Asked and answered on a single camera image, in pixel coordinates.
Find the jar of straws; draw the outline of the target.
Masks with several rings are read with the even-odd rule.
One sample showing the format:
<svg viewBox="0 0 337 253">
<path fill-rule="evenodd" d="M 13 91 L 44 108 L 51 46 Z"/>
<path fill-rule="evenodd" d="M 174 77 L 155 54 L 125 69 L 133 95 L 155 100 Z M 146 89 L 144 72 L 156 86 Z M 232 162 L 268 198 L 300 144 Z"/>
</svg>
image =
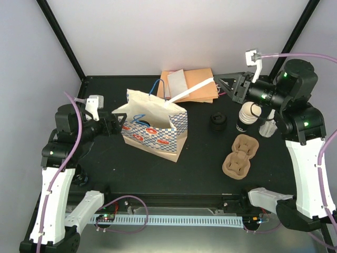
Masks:
<svg viewBox="0 0 337 253">
<path fill-rule="evenodd" d="M 270 114 L 259 128 L 259 134 L 262 137 L 270 138 L 277 130 L 276 122 L 274 120 L 275 110 L 271 110 Z"/>
</svg>

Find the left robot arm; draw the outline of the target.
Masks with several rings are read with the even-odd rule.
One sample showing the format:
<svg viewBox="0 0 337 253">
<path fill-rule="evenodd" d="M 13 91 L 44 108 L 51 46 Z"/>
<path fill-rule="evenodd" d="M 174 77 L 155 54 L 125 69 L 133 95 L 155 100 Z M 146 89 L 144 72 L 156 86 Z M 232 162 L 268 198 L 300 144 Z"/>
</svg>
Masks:
<svg viewBox="0 0 337 253">
<path fill-rule="evenodd" d="M 91 190 L 66 216 L 71 184 L 86 183 L 78 161 L 89 152 L 96 137 L 119 134 L 126 118 L 126 113 L 106 112 L 99 106 L 66 104 L 58 108 L 56 128 L 42 150 L 39 204 L 20 243 L 20 252 L 77 252 L 91 216 L 98 208 L 108 210 L 113 204 L 106 188 Z"/>
</svg>

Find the stack of paper cups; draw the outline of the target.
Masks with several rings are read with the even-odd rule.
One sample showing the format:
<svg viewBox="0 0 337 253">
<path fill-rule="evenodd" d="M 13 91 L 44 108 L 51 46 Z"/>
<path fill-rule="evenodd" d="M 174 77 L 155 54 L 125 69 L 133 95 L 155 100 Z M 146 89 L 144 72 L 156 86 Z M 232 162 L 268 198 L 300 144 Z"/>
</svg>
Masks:
<svg viewBox="0 0 337 253">
<path fill-rule="evenodd" d="M 240 111 L 236 123 L 236 129 L 240 132 L 246 132 L 248 127 L 254 124 L 262 113 L 260 106 L 253 102 L 245 102 Z"/>
</svg>

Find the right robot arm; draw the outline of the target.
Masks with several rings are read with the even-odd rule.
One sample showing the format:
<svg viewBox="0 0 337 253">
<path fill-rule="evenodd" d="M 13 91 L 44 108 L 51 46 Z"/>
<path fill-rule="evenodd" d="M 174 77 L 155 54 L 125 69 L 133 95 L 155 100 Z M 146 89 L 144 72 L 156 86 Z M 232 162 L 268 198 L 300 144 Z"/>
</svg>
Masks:
<svg viewBox="0 0 337 253">
<path fill-rule="evenodd" d="M 322 113 L 309 103 L 318 76 L 310 62 L 291 59 L 273 83 L 251 72 L 215 75 L 218 84 L 237 103 L 252 102 L 274 110 L 274 120 L 285 141 L 294 170 L 296 195 L 254 188 L 239 199 L 240 208 L 257 207 L 277 215 L 291 230 L 311 232 L 325 222 L 336 223 L 336 206 L 330 197 L 323 150 L 326 129 Z"/>
</svg>

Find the blue checkered paper bag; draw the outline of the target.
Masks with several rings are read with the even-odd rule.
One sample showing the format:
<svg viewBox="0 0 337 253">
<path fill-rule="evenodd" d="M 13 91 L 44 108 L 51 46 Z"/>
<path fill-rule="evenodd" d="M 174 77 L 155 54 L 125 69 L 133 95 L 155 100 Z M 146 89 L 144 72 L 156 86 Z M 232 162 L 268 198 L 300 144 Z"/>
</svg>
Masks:
<svg viewBox="0 0 337 253">
<path fill-rule="evenodd" d="M 187 110 L 177 104 L 164 107 L 165 100 L 152 94 L 127 89 L 127 103 L 113 111 L 126 113 L 122 136 L 126 144 L 177 162 L 187 139 Z M 146 127 L 136 123 L 147 121 Z"/>
</svg>

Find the brown cardboard cup carrier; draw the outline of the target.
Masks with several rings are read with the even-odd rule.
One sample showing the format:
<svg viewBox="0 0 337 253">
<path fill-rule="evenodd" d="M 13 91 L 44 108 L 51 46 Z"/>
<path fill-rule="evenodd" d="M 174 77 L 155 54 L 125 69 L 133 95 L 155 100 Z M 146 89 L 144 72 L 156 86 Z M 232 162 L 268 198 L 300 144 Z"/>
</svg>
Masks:
<svg viewBox="0 0 337 253">
<path fill-rule="evenodd" d="M 239 134 L 232 144 L 232 152 L 222 164 L 224 174 L 235 180 L 245 178 L 251 167 L 250 160 L 256 155 L 258 148 L 257 139 Z"/>
</svg>

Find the stack of black lids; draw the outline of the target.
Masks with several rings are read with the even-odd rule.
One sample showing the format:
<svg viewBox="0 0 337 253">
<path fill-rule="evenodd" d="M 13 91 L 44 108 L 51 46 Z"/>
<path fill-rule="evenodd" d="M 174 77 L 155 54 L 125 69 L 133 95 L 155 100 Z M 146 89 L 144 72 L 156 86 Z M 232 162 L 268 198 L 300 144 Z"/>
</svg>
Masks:
<svg viewBox="0 0 337 253">
<path fill-rule="evenodd" d="M 213 113 L 210 116 L 210 128 L 213 131 L 224 131 L 227 127 L 227 116 L 221 112 Z"/>
</svg>

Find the white straw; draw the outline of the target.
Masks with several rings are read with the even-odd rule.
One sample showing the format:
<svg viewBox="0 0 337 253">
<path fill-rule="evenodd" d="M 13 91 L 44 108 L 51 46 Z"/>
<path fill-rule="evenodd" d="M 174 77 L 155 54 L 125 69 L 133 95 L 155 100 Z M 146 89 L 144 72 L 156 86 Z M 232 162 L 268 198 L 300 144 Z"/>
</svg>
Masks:
<svg viewBox="0 0 337 253">
<path fill-rule="evenodd" d="M 211 82 L 214 82 L 214 78 L 213 77 L 208 78 L 208 79 L 206 79 L 206 80 L 204 80 L 204 81 L 202 81 L 202 82 L 194 85 L 193 87 L 189 88 L 188 90 L 186 90 L 186 91 L 178 94 L 177 96 L 171 98 L 170 100 L 165 101 L 164 102 L 164 107 L 165 108 L 168 107 L 170 104 L 173 104 L 173 103 L 177 102 L 178 100 L 180 100 L 180 99 L 184 98 L 185 96 L 193 93 L 194 91 L 197 91 L 198 89 L 200 89 L 200 88 L 202 88 L 202 87 L 210 84 Z"/>
</svg>

